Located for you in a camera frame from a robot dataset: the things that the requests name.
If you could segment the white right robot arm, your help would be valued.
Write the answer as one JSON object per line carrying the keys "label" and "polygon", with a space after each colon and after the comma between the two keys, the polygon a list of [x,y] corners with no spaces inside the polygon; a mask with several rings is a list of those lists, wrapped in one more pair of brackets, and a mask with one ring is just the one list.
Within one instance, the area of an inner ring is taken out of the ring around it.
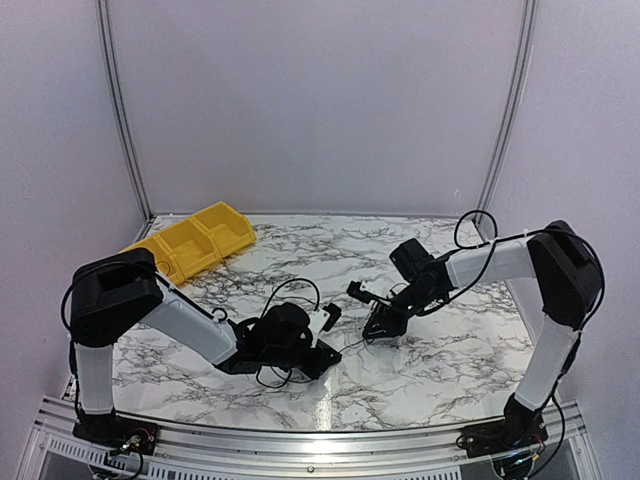
{"label": "white right robot arm", "polygon": [[502,446],[519,446],[534,431],[528,412],[543,408],[553,395],[604,295],[597,254],[566,221],[556,220],[533,232],[458,247],[440,256],[410,239],[393,250],[390,259],[406,283],[399,293],[384,298],[358,282],[348,287],[351,297],[373,306],[362,331],[368,341],[404,335],[411,318],[435,313],[478,283],[536,280],[542,299],[542,332],[510,400],[520,409],[495,428]]}

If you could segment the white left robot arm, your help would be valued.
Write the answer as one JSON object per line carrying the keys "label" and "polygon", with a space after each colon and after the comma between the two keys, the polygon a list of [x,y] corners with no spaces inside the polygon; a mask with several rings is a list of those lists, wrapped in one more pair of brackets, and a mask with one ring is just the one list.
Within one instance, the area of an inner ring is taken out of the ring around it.
{"label": "white left robot arm", "polygon": [[274,367],[317,380],[342,359],[320,338],[340,318],[337,305],[315,305],[306,312],[291,302],[267,303],[258,316],[234,322],[224,308],[208,312],[182,293],[145,248],[77,269],[60,314],[70,336],[78,423],[106,445],[119,444],[127,432],[114,406],[113,349],[138,324],[171,337],[230,376]]}

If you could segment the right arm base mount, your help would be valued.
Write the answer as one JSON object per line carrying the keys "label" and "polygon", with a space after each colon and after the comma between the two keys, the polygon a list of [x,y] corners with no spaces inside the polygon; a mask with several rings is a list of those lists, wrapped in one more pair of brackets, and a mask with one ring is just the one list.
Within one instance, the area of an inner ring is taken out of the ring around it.
{"label": "right arm base mount", "polygon": [[455,441],[469,458],[493,455],[539,444],[548,439],[543,426],[545,405],[530,410],[512,394],[504,407],[503,418],[463,427]]}

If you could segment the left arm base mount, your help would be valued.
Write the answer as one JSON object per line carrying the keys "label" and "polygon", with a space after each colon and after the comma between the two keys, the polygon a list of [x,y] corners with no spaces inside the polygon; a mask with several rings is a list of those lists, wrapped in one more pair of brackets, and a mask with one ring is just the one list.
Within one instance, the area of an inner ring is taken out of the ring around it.
{"label": "left arm base mount", "polygon": [[113,453],[154,453],[160,430],[158,424],[122,417],[115,410],[94,415],[78,408],[76,413],[77,421],[73,428],[76,438],[109,447]]}

